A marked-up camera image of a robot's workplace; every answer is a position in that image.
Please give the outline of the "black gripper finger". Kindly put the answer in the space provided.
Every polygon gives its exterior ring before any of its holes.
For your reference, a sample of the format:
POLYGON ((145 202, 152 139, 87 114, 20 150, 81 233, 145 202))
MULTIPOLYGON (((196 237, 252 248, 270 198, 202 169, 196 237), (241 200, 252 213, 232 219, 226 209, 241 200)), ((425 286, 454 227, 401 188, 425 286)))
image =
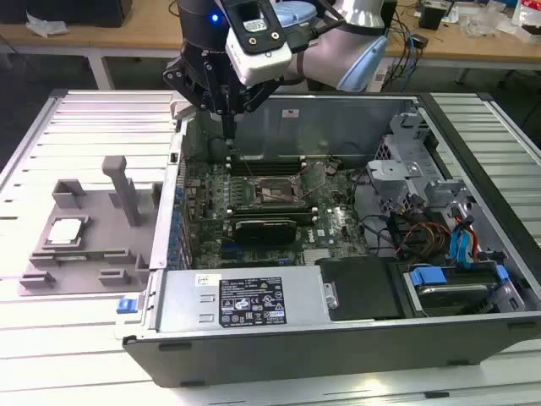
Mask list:
POLYGON ((167 64, 163 79, 191 104, 217 116, 224 138, 232 138, 227 105, 230 62, 224 52, 183 44, 180 55, 167 64))
POLYGON ((279 87, 280 80, 268 80, 252 87, 238 80, 230 84, 230 139, 236 135, 236 119, 246 112, 255 111, 279 87))

